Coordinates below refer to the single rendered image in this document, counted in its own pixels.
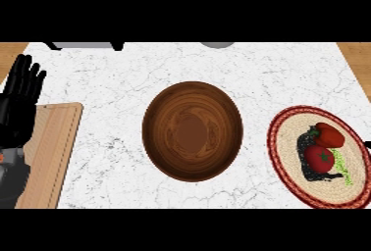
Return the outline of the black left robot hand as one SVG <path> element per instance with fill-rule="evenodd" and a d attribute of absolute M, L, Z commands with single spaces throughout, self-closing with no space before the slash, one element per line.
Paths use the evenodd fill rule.
<path fill-rule="evenodd" d="M 0 93 L 0 149 L 22 147 L 32 137 L 45 71 L 19 54 Z"/>

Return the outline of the red tomato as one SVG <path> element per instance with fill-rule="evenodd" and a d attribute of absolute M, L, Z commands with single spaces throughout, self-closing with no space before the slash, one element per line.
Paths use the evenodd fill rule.
<path fill-rule="evenodd" d="M 304 160 L 314 173 L 326 173 L 333 166 L 333 153 L 322 146 L 311 145 L 304 149 Z"/>

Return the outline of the round woven red-rimmed placemat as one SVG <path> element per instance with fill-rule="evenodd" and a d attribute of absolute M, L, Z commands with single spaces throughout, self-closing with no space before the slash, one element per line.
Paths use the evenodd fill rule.
<path fill-rule="evenodd" d="M 336 149 L 348 178 L 307 181 L 296 152 L 296 139 L 316 123 L 332 126 L 344 136 Z M 265 133 L 267 155 L 288 190 L 313 208 L 357 209 L 371 202 L 371 154 L 345 122 L 311 106 L 285 108 L 273 117 Z"/>

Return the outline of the brown wooden bowl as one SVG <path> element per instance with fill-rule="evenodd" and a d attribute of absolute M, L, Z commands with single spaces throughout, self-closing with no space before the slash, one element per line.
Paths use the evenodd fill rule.
<path fill-rule="evenodd" d="M 242 144 L 236 105 L 211 84 L 186 81 L 153 98 L 141 121 L 147 157 L 169 177 L 203 181 L 230 166 Z"/>

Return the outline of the red bell pepper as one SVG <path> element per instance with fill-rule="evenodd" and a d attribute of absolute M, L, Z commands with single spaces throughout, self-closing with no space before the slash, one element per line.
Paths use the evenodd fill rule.
<path fill-rule="evenodd" d="M 316 123 L 310 129 L 314 143 L 325 148 L 339 148 L 344 143 L 344 136 L 326 123 Z"/>

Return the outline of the pale wooden cutting board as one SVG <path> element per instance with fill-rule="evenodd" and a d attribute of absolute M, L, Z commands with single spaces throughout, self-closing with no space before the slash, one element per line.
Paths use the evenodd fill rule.
<path fill-rule="evenodd" d="M 81 103 L 36 106 L 33 134 L 23 148 L 30 174 L 17 209 L 57 206 L 81 113 Z"/>

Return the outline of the grey appliance with black feet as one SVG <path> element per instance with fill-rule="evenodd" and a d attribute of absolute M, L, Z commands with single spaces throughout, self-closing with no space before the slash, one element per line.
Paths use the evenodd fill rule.
<path fill-rule="evenodd" d="M 122 49 L 122 42 L 45 42 L 50 50 L 64 48 L 110 48 L 113 51 Z"/>

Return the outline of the grey round object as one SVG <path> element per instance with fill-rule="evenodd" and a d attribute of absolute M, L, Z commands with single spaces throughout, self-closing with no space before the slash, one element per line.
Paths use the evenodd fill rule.
<path fill-rule="evenodd" d="M 200 44 L 212 49 L 227 48 L 234 42 L 200 42 Z"/>

